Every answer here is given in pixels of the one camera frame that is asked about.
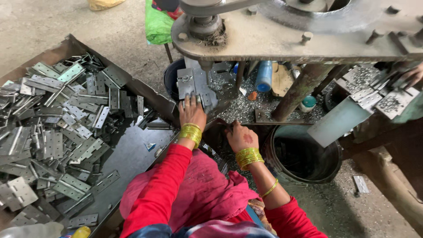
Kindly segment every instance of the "white plastic container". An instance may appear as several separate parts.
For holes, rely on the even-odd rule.
[[[57,222],[11,227],[0,232],[0,238],[59,238],[63,225]]]

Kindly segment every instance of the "pink cloth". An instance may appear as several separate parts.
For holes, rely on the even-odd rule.
[[[135,176],[126,187],[119,207],[124,219],[155,170],[156,166]],[[193,151],[184,181],[172,204],[168,223],[172,232],[212,219],[226,221],[240,214],[248,200],[258,198],[258,194],[248,188],[245,177],[235,171],[228,175],[229,179],[226,179],[217,163],[201,150]]]

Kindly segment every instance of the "woman's left hand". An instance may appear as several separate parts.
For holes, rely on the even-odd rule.
[[[194,92],[185,96],[185,108],[182,105],[182,101],[179,103],[179,121],[181,127],[185,123],[193,123],[199,126],[201,132],[204,131],[206,126],[207,115],[203,111],[201,103],[197,103],[197,97]]]

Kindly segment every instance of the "pile of metal hinges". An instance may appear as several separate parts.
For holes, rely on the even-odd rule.
[[[0,209],[23,209],[16,226],[71,218],[116,181],[112,171],[86,183],[103,177],[111,135],[144,111],[143,97],[128,96],[119,73],[89,53],[27,71],[0,87]]]

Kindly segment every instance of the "black bucket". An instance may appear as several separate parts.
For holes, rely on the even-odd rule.
[[[275,177],[291,185],[329,183],[342,164],[338,141],[326,148],[308,133],[309,125],[281,125],[267,137],[262,149]]]
[[[163,74],[166,92],[168,92],[169,96],[175,102],[179,102],[178,87],[176,86],[176,82],[178,81],[178,69],[185,69],[185,68],[186,68],[185,60],[184,58],[181,58],[169,64],[169,66],[165,69],[165,72]]]

